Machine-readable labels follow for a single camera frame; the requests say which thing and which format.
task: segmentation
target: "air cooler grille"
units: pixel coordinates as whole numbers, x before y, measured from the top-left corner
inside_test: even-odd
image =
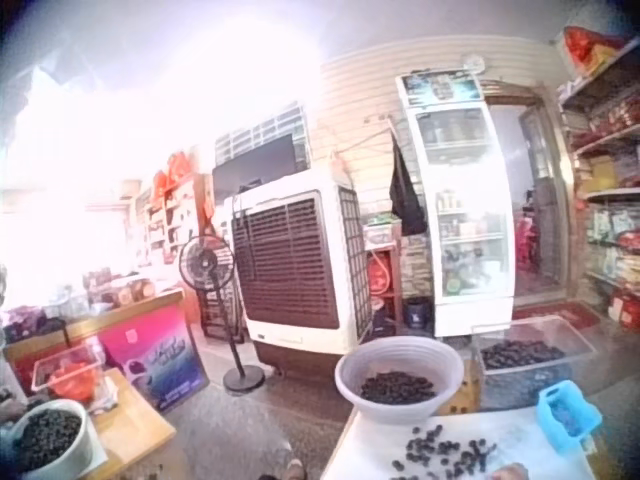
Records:
[[[340,208],[344,219],[344,232],[349,257],[349,275],[356,313],[358,339],[371,323],[371,297],[369,294],[369,276],[367,274],[367,254],[364,250],[364,235],[360,223],[358,197],[353,190],[340,187]]]
[[[339,327],[320,193],[233,222],[233,245],[247,317],[312,328]]]

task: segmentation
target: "glass door refrigerator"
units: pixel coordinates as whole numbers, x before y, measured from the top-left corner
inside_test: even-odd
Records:
[[[426,196],[435,336],[511,321],[515,245],[504,159],[477,79],[464,70],[397,78]]]

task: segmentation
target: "person's hand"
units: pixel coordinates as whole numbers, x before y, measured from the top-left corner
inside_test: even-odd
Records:
[[[6,422],[15,422],[27,411],[27,406],[10,398],[0,404],[0,425]]]
[[[491,474],[491,480],[529,480],[529,472],[521,463],[512,463]]]

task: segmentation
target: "foot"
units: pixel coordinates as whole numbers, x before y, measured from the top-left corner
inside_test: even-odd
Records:
[[[297,458],[291,460],[287,470],[282,476],[282,480],[306,480],[306,478],[307,472],[304,470],[302,462]]]

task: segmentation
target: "television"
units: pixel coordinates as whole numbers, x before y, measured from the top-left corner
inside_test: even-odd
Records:
[[[296,173],[291,135],[241,153],[213,169],[213,196],[221,205],[227,197]]]

